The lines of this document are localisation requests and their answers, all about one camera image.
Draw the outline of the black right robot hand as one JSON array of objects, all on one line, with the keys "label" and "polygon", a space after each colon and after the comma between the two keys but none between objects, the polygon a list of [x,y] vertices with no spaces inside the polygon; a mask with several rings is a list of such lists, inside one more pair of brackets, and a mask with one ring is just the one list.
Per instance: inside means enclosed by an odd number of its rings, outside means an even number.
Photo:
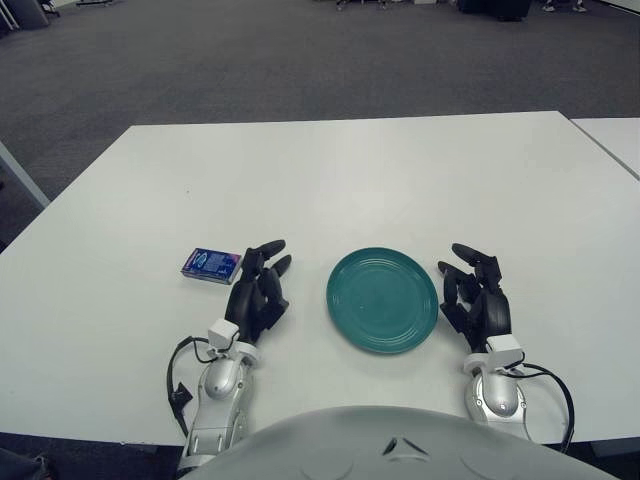
[{"label": "black right robot hand", "polygon": [[447,262],[438,262],[444,293],[440,310],[456,332],[464,336],[472,353],[487,353],[489,337],[512,333],[510,306],[500,286],[498,259],[460,243],[453,243],[452,251],[474,272],[466,273]]}]

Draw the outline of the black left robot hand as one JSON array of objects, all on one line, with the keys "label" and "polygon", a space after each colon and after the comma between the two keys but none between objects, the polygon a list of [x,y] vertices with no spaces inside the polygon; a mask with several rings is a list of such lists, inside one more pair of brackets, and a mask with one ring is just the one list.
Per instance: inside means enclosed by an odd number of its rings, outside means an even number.
[{"label": "black left robot hand", "polygon": [[285,255],[271,266],[266,263],[286,247],[284,239],[248,248],[241,262],[241,276],[232,287],[222,322],[213,325],[210,348],[227,353],[236,341],[255,345],[264,330],[270,330],[284,315],[289,302],[284,298],[280,278],[292,256]]}]

